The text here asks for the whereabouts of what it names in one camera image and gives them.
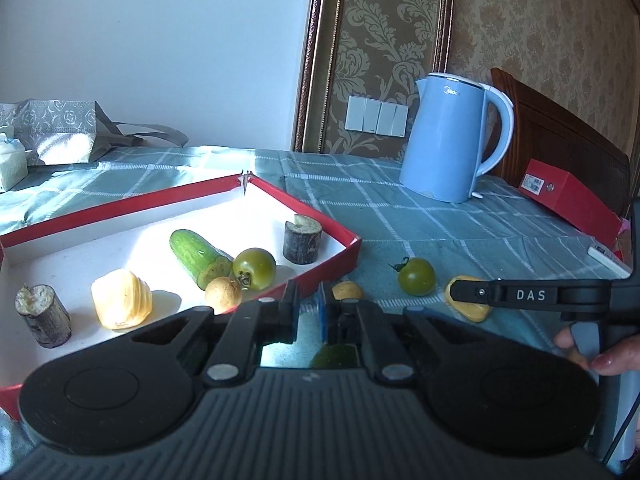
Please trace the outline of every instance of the peeled yellow fruit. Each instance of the peeled yellow fruit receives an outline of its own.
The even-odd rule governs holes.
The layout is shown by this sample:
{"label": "peeled yellow fruit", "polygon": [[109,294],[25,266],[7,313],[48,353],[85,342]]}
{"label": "peeled yellow fruit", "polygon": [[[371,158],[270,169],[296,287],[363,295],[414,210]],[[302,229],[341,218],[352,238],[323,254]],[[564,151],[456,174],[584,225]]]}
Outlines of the peeled yellow fruit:
{"label": "peeled yellow fruit", "polygon": [[204,303],[216,314],[224,314],[242,303],[242,285],[238,280],[220,276],[211,280],[204,291]]}
{"label": "peeled yellow fruit", "polygon": [[364,291],[355,282],[340,282],[332,288],[336,300],[364,300]]}
{"label": "peeled yellow fruit", "polygon": [[451,298],[451,285],[456,280],[472,280],[474,282],[482,282],[484,280],[481,280],[480,278],[474,278],[473,276],[456,276],[449,282],[447,288],[444,291],[444,298],[445,300],[447,300],[447,303],[455,308],[460,314],[476,323],[484,321],[489,315],[489,312],[491,312],[490,306],[479,303],[465,303],[464,301],[454,301]]}
{"label": "peeled yellow fruit", "polygon": [[91,295],[100,324],[112,330],[139,325],[153,309],[149,286],[126,269],[95,280]]}

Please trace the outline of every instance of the white remote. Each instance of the white remote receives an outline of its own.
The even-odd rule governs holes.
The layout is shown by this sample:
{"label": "white remote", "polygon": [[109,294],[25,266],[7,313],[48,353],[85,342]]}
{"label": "white remote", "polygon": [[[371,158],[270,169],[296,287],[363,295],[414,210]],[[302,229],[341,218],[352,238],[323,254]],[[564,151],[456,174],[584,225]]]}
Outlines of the white remote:
{"label": "white remote", "polygon": [[612,270],[620,278],[628,278],[631,276],[631,268],[626,266],[624,262],[611,251],[609,251],[604,245],[594,243],[588,250],[589,256],[598,260],[607,269]]}

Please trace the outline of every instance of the white sticker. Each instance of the white sticker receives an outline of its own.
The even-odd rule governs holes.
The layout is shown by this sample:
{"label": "white sticker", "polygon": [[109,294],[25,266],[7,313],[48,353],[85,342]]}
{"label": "white sticker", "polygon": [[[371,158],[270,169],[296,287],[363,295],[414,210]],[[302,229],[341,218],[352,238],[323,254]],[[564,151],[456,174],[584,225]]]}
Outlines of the white sticker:
{"label": "white sticker", "polygon": [[541,178],[538,178],[536,176],[533,176],[527,173],[524,176],[524,179],[522,180],[522,184],[520,185],[520,187],[522,189],[526,189],[527,191],[532,192],[533,194],[539,195],[540,190],[542,190],[542,186],[544,185],[544,183],[545,181],[542,180]]}

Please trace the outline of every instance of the floral wallpaper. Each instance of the floral wallpaper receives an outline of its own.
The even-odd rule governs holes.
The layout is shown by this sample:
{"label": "floral wallpaper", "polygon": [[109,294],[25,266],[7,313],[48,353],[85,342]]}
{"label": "floral wallpaper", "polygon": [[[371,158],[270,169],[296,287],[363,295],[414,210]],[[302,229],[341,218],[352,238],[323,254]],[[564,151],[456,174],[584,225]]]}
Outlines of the floral wallpaper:
{"label": "floral wallpaper", "polygon": [[347,101],[358,95],[407,105],[410,127],[418,109],[414,81],[431,64],[439,1],[344,0],[324,153],[402,155],[405,139],[345,130]]}
{"label": "floral wallpaper", "polygon": [[[406,139],[344,129],[350,94],[418,107],[438,0],[345,0],[325,153],[401,159]],[[490,82],[497,66],[626,151],[638,56],[630,0],[454,0],[448,72]]]}

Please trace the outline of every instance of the kettle spout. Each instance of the kettle spout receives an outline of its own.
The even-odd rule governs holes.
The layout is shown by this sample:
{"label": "kettle spout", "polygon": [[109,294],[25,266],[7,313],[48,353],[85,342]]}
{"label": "kettle spout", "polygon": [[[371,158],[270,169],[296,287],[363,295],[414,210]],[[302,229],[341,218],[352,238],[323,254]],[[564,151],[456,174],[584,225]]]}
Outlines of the kettle spout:
{"label": "kettle spout", "polygon": [[427,86],[427,78],[418,79],[415,82],[415,85],[418,87],[418,95],[420,96],[420,101],[424,97],[424,89]]}

